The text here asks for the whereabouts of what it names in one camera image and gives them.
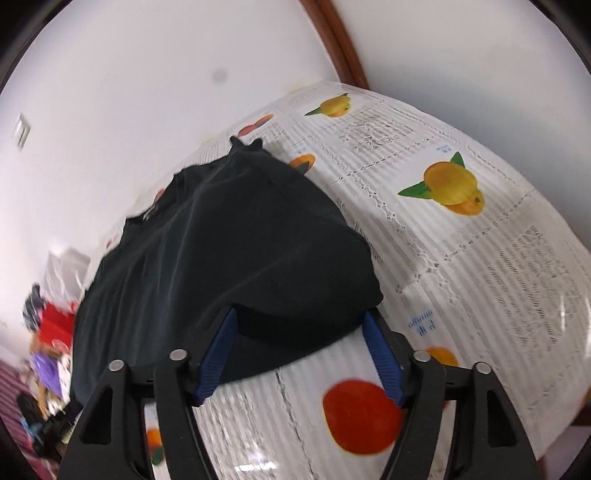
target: orange fruit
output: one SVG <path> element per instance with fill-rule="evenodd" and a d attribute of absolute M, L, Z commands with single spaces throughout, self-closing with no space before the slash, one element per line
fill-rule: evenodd
<path fill-rule="evenodd" d="M 346 114 L 349 110 L 351 110 L 351 106 L 348 105 L 345 108 L 343 108 L 342 110 L 338 110 L 335 113 L 331 113 L 330 115 L 328 115 L 331 118 L 336 118 L 338 116 L 343 116 L 344 114 Z"/>
<path fill-rule="evenodd" d="M 335 442 L 357 455 L 374 455 L 392 445 L 404 412 L 384 389 L 364 380 L 345 380 L 325 393 L 324 416 Z"/>
<path fill-rule="evenodd" d="M 314 155 L 312 155 L 311 153 L 306 153 L 304 155 L 300 155 L 297 158 L 294 158 L 292 161 L 290 161 L 289 165 L 290 165 L 290 167 L 297 169 L 300 165 L 307 163 L 308 166 L 307 166 L 306 171 L 304 173 L 308 173 L 310 171 L 310 169 L 312 168 L 312 165 L 314 165 L 315 161 L 316 161 L 316 157 Z"/>
<path fill-rule="evenodd" d="M 452 351 L 444 346 L 432 346 L 426 350 L 435 358 L 439 363 L 443 365 L 449 365 L 450 367 L 459 367 L 460 364 L 457 361 L 456 356 Z"/>
<path fill-rule="evenodd" d="M 149 448 L 156 448 L 156 447 L 162 446 L 162 437 L 160 436 L 160 430 L 149 429 L 146 432 L 146 437 L 148 438 L 148 447 Z"/>
<path fill-rule="evenodd" d="M 257 120 L 256 122 L 254 122 L 254 127 L 255 128 L 259 128 L 262 127 L 263 125 L 265 125 L 271 118 L 273 118 L 273 114 L 269 113 L 268 115 L 265 115 L 262 118 L 259 118 L 259 120 Z"/>
<path fill-rule="evenodd" d="M 478 186 L 474 174 L 460 165 L 441 161 L 423 174 L 431 198 L 442 205 L 458 205 L 470 199 Z"/>
<path fill-rule="evenodd" d="M 484 208 L 484 195 L 476 189 L 465 202 L 458 205 L 445 205 L 445 208 L 460 215 L 478 215 Z"/>
<path fill-rule="evenodd" d="M 236 135 L 238 138 L 240 137 L 244 137 L 244 135 L 248 135 L 250 132 L 252 132 L 256 127 L 254 125 L 247 125 L 245 126 L 242 130 L 240 130 L 238 132 L 238 134 Z"/>

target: black shirt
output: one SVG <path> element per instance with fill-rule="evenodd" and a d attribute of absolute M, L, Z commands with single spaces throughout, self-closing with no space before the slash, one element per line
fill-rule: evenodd
<path fill-rule="evenodd" d="M 82 403 L 110 361 L 188 349 L 225 305 L 238 332 L 222 382 L 329 345 L 382 300 L 368 245 L 336 205 L 261 140 L 232 142 L 227 156 L 177 173 L 101 262 L 74 328 Z"/>

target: orange fruit print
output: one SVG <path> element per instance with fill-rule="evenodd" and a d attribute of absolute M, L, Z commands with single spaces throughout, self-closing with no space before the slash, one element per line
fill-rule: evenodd
<path fill-rule="evenodd" d="M 162 447 L 162 438 L 160 430 L 149 429 L 146 432 L 148 439 L 148 453 L 153 465 L 160 465 L 164 461 L 164 448 Z"/>
<path fill-rule="evenodd" d="M 456 356 L 450 349 L 445 348 L 444 346 L 432 346 L 431 348 L 427 348 L 427 352 L 443 365 L 449 365 L 450 367 L 460 366 Z"/>
<path fill-rule="evenodd" d="M 257 128 L 262 127 L 263 125 L 265 125 L 274 116 L 275 115 L 273 115 L 272 113 L 268 113 L 267 115 L 259 118 L 259 120 L 257 120 L 256 122 L 254 122 L 252 125 L 247 125 L 247 126 L 243 127 L 236 134 L 236 136 L 238 138 L 240 138 L 240 137 L 244 137 L 244 135 L 248 135 L 249 133 L 251 133 L 252 131 L 256 130 Z"/>
<path fill-rule="evenodd" d="M 311 153 L 307 153 L 304 155 L 300 155 L 297 158 L 294 158 L 292 161 L 290 161 L 289 165 L 290 167 L 295 168 L 296 170 L 299 170 L 300 166 L 305 166 L 305 170 L 303 173 L 308 173 L 312 168 L 312 165 L 314 165 L 315 161 L 316 157 Z"/>
<path fill-rule="evenodd" d="M 344 380 L 322 400 L 335 442 L 356 455 L 374 455 L 392 445 L 404 423 L 404 412 L 384 389 L 364 380 Z"/>
<path fill-rule="evenodd" d="M 398 192 L 402 197 L 435 200 L 458 215 L 478 215 L 484 209 L 484 195 L 474 174 L 466 169 L 462 154 L 450 161 L 430 165 L 423 181 Z"/>

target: yellow fruit print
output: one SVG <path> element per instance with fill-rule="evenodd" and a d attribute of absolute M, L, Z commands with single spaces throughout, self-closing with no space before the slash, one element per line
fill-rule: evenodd
<path fill-rule="evenodd" d="M 402 197 L 435 200 L 458 215 L 478 215 L 485 205 L 484 195 L 478 190 L 478 181 L 464 165 L 459 152 L 450 161 L 430 165 L 423 174 L 422 182 L 398 194 Z"/>
<path fill-rule="evenodd" d="M 456 356 L 449 348 L 445 348 L 444 346 L 432 346 L 427 348 L 427 352 L 430 353 L 431 356 L 435 357 L 435 360 L 443 365 L 450 365 L 451 367 L 460 366 Z"/>
<path fill-rule="evenodd" d="M 290 167 L 299 171 L 301 174 L 306 174 L 310 171 L 315 161 L 316 157 L 311 153 L 307 153 L 294 158 L 292 161 L 290 161 L 289 165 Z"/>
<path fill-rule="evenodd" d="M 308 112 L 305 116 L 322 113 L 331 118 L 336 118 L 338 116 L 343 116 L 349 110 L 351 110 L 351 98 L 349 98 L 348 93 L 344 93 L 343 95 L 322 102 L 318 108 Z"/>

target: white wall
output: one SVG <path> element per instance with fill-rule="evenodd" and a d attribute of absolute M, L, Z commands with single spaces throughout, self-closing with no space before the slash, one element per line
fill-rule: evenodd
<path fill-rule="evenodd" d="M 49 249 L 93 251 L 167 163 L 319 80 L 336 73 L 297 0 L 74 0 L 0 94 L 0 358 L 27 351 Z"/>
<path fill-rule="evenodd" d="M 372 90 L 503 157 L 591 247 L 591 76 L 529 0 L 333 0 Z"/>
<path fill-rule="evenodd" d="M 0 345 L 0 360 L 12 367 L 19 368 L 21 366 L 22 355 Z"/>

